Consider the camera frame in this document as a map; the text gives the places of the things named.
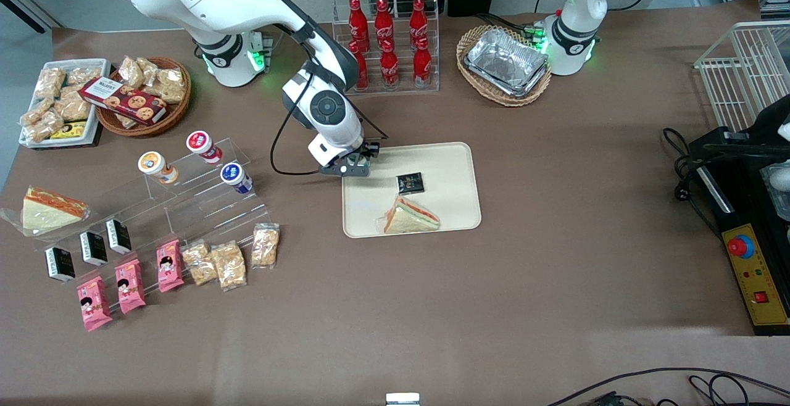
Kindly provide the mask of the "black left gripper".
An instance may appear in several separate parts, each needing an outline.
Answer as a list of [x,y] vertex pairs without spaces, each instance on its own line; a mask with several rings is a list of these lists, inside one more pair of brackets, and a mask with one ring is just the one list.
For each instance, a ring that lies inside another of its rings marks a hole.
[[704,144],[704,149],[731,155],[789,155],[788,141],[779,133],[788,114],[789,94],[764,108],[750,126],[750,141],[758,145]]

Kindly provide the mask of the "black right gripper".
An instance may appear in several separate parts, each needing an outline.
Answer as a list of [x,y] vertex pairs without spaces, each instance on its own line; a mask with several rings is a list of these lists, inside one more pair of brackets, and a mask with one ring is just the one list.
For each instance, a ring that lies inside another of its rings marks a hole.
[[378,142],[361,144],[356,150],[339,158],[336,164],[345,167],[369,167],[369,157],[371,162],[376,161],[379,151],[380,144]]

